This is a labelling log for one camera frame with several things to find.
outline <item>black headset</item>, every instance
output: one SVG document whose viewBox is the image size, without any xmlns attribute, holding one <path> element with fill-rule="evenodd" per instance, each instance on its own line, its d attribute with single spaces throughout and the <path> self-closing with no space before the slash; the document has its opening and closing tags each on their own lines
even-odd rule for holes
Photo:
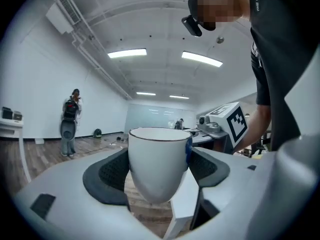
<svg viewBox="0 0 320 240">
<path fill-rule="evenodd" d="M 211 24 L 211 26 L 208 26 L 204 22 L 198 20 L 198 0 L 188 0 L 188 6 L 191 14 L 182 18 L 181 21 L 191 35 L 195 37 L 202 36 L 202 31 L 198 25 L 208 31 L 214 31 L 216 29 L 215 23 Z"/>
</svg>

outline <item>mug rim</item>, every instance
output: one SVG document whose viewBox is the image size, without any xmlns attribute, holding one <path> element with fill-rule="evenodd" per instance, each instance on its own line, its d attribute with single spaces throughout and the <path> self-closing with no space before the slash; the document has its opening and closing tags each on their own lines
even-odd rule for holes
<svg viewBox="0 0 320 240">
<path fill-rule="evenodd" d="M 134 135 L 134 134 L 131 132 L 132 130 L 135 130 L 135 129 L 143 129 L 143 128 L 159 128 L 159 129 L 177 130 L 177 129 L 171 129 L 171 128 L 166 128 L 166 127 L 154 127 L 154 126 L 151 126 L 151 127 L 136 127 L 136 128 L 131 129 L 131 130 L 129 131 L 129 134 L 130 134 L 131 136 L 133 136 L 133 137 L 138 138 L 138 139 L 142 139 L 142 140 L 146 140 L 146 141 L 153 141 L 153 142 L 179 142 L 179 141 L 188 140 L 188 139 L 190 139 L 190 138 L 193 137 L 192 133 L 191 133 L 191 132 L 188 132 L 188 131 L 186 131 L 186 133 L 189 133 L 190 136 L 187 137 L 187 138 L 182 138 L 182 139 L 168 139 L 168 140 L 138 137 L 138 136 Z"/>
</svg>

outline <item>wooden floor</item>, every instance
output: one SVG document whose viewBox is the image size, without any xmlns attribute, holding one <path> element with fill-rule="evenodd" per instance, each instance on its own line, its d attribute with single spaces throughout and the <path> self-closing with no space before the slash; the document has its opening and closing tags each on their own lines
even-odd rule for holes
<svg viewBox="0 0 320 240">
<path fill-rule="evenodd" d="M 46 169 L 64 161 L 79 159 L 101 151 L 108 151 L 128 146 L 127 141 L 116 141 L 123 134 L 110 134 L 101 139 L 78 138 L 75 140 L 76 154 L 73 157 L 61 156 L 61 142 L 59 140 L 45 141 L 35 144 L 34 141 L 24 142 L 25 158 L 32 179 Z M 4 174 L 4 182 L 8 192 L 14 196 L 27 184 L 22 162 L 20 159 L 19 142 L 0 140 L 0 169 Z M 144 200 L 128 173 L 124 192 L 128 196 L 132 214 L 148 229 L 159 237 L 163 237 L 172 219 L 170 203 L 151 204 Z M 184 227 L 179 236 L 188 232 L 189 224 Z"/>
</svg>

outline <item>woman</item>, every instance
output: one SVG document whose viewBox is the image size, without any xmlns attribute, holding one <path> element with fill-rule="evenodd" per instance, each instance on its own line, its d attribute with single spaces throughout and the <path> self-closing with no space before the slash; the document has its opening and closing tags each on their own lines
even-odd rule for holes
<svg viewBox="0 0 320 240">
<path fill-rule="evenodd" d="M 63 107 L 62 107 L 62 111 L 63 111 L 62 116 L 65 113 L 67 102 L 75 102 L 77 104 L 78 111 L 77 111 L 77 115 L 75 118 L 75 122 L 76 122 L 76 124 L 78 124 L 79 120 L 81 118 L 82 104 L 83 104 L 82 99 L 80 97 L 79 89 L 74 89 L 70 98 L 67 98 L 64 100 Z M 61 154 L 62 154 L 62 156 L 63 157 L 66 157 L 66 156 L 73 157 L 74 153 L 76 153 L 76 151 L 75 151 L 75 138 L 73 138 L 70 141 L 66 141 L 62 138 L 61 139 Z"/>
</svg>

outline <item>white mug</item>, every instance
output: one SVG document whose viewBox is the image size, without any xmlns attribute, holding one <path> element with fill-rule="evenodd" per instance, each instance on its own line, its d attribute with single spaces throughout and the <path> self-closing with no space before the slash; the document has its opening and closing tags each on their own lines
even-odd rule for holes
<svg viewBox="0 0 320 240">
<path fill-rule="evenodd" d="M 130 130 L 129 165 L 140 194 L 150 203 L 168 202 L 188 169 L 191 151 L 190 132 L 157 127 Z"/>
</svg>

